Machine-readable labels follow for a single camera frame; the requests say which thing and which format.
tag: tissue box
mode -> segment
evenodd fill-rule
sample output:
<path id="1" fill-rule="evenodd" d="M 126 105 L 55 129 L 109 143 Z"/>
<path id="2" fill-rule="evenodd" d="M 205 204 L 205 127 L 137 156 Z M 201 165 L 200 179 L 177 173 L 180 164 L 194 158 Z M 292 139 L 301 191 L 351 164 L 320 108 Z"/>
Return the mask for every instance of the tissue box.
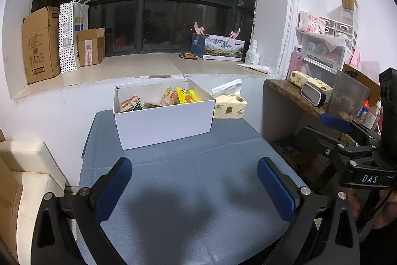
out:
<path id="1" fill-rule="evenodd" d="M 298 88 L 302 88 L 302 86 L 307 82 L 307 80 L 311 78 L 312 77 L 304 74 L 301 71 L 292 71 L 291 77 L 289 77 L 289 82 L 297 86 Z"/>
<path id="2" fill-rule="evenodd" d="M 247 102 L 240 96 L 223 94 L 215 98 L 215 119 L 239 119 L 244 117 Z"/>
<path id="3" fill-rule="evenodd" d="M 325 20 L 308 12 L 300 12 L 299 30 L 303 32 L 325 34 Z"/>
<path id="4" fill-rule="evenodd" d="M 245 41 L 218 35 L 193 34 L 191 52 L 202 59 L 231 60 L 241 62 Z"/>

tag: white paper bag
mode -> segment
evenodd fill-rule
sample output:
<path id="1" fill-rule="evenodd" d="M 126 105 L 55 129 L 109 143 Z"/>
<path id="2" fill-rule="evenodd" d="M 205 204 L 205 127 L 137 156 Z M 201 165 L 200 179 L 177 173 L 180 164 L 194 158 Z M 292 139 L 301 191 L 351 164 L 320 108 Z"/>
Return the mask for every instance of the white paper bag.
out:
<path id="1" fill-rule="evenodd" d="M 88 30 L 89 1 L 72 0 L 60 6 L 58 37 L 61 73 L 80 67 L 76 32 Z"/>

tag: white bottle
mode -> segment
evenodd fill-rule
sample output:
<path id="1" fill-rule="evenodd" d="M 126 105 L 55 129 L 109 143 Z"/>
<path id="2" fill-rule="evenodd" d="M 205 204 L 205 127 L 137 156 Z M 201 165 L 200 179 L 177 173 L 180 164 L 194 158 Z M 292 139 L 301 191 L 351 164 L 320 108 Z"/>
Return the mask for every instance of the white bottle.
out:
<path id="1" fill-rule="evenodd" d="M 257 54 L 258 42 L 256 39 L 252 40 L 247 54 L 245 55 L 245 64 L 259 64 L 259 54 Z"/>
<path id="2" fill-rule="evenodd" d="M 368 128 L 368 129 L 375 129 L 376 124 L 378 124 L 378 121 L 380 119 L 380 101 L 376 102 L 376 106 L 370 108 L 370 110 L 368 111 L 368 115 L 365 118 L 364 121 L 364 127 Z"/>

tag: plastic bottle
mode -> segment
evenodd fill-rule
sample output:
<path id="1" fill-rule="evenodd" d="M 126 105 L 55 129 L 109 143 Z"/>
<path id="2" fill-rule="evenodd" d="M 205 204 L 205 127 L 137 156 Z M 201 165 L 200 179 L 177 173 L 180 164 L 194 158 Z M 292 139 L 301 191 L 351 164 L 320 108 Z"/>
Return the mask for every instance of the plastic bottle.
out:
<path id="1" fill-rule="evenodd" d="M 368 129 L 374 130 L 378 121 L 380 119 L 380 108 L 381 108 L 380 101 L 376 102 L 376 105 L 368 111 L 368 115 L 365 118 L 364 127 Z"/>
<path id="2" fill-rule="evenodd" d="M 288 77 L 287 80 L 291 77 L 292 71 L 300 71 L 300 67 L 302 66 L 302 45 L 295 46 L 295 50 L 292 51 L 291 60 L 289 62 L 288 67 Z"/>
<path id="3" fill-rule="evenodd" d="M 357 116 L 356 119 L 357 123 L 359 123 L 360 125 L 364 125 L 365 118 L 367 117 L 369 110 L 370 110 L 370 104 L 368 103 L 367 100 Z"/>
<path id="4" fill-rule="evenodd" d="M 382 135 L 382 127 L 383 127 L 383 106 L 380 108 L 380 119 L 377 125 L 379 135 Z"/>
<path id="5" fill-rule="evenodd" d="M 254 65 L 259 64 L 259 54 L 257 54 L 257 47 L 258 47 L 258 42 L 257 40 L 253 39 L 251 46 L 249 47 L 249 50 L 245 55 L 245 61 L 244 61 L 245 64 L 254 64 Z"/>

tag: white sofa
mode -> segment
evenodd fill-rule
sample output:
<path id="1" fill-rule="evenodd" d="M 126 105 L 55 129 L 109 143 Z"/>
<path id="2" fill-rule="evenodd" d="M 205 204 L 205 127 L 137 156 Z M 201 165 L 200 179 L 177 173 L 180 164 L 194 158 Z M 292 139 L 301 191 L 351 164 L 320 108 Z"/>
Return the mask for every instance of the white sofa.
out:
<path id="1" fill-rule="evenodd" d="M 22 185 L 17 220 L 17 254 L 30 265 L 31 245 L 38 209 L 46 192 L 64 196 L 66 179 L 42 141 L 0 142 L 0 156 Z"/>

